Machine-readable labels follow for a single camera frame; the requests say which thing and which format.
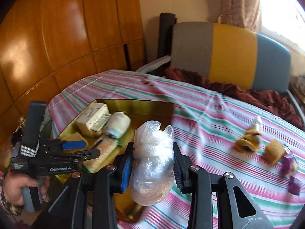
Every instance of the striped bedsheet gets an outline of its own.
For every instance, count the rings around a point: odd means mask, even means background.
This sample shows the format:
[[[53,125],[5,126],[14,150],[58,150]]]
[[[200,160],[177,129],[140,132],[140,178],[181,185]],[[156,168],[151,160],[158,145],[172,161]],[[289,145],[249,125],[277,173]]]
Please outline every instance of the striped bedsheet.
[[[289,228],[305,203],[288,193],[288,179],[279,176],[281,164],[268,165],[263,149],[272,139],[287,143],[299,164],[296,177],[305,182],[305,133],[288,122],[252,105],[194,85],[129,71],[111,70],[75,82],[49,104],[54,136],[97,98],[123,98],[175,103],[172,125],[182,154],[207,171],[234,173],[275,228]],[[237,152],[234,142],[243,135],[255,115],[263,121],[263,147],[254,156]],[[218,228],[216,195],[213,227]],[[176,186],[161,203],[144,209],[135,224],[118,222],[119,228],[187,228],[190,195]]]

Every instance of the dark red blanket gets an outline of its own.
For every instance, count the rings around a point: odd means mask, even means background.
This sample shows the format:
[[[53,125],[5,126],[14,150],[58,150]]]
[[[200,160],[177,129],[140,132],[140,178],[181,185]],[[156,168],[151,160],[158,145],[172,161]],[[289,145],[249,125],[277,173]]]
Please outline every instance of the dark red blanket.
[[[287,98],[280,96],[279,93],[274,90],[254,91],[252,89],[241,89],[234,84],[210,83],[206,77],[201,76],[196,72],[177,69],[172,66],[167,67],[164,71],[165,76],[168,79],[217,91],[223,95],[227,95],[266,110],[289,122],[295,127],[303,129],[300,117],[295,113],[294,108],[289,104]]]

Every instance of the sponge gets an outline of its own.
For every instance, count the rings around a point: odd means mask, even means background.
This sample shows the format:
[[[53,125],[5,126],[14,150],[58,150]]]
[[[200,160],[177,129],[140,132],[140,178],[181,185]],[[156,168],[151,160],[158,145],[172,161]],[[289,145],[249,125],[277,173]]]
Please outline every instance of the sponge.
[[[285,149],[276,139],[272,140],[265,148],[265,158],[271,165],[275,165],[285,153]]]

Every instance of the sleeve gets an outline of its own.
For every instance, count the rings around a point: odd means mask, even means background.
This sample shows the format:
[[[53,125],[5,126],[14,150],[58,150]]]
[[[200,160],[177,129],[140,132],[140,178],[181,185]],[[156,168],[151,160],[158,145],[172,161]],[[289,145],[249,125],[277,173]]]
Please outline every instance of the sleeve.
[[[22,207],[14,206],[13,204],[7,202],[4,197],[3,184],[7,171],[0,171],[0,207],[4,210],[5,213],[19,216],[22,211]]]

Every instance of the metal bolt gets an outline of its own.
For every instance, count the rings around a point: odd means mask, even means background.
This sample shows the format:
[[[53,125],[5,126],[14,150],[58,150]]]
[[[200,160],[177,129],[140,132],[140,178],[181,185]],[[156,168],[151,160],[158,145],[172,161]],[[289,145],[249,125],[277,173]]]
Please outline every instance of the metal bolt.
[[[115,166],[113,164],[109,164],[109,165],[106,166],[106,169],[107,170],[114,170]]]
[[[72,177],[73,178],[79,178],[80,177],[80,172],[73,172],[73,174],[72,174]]]
[[[192,170],[192,171],[198,171],[198,170],[200,170],[200,167],[198,166],[198,165],[192,165],[192,166],[190,166],[190,170]]]
[[[231,172],[226,172],[225,173],[226,178],[232,179],[234,177],[233,173]]]

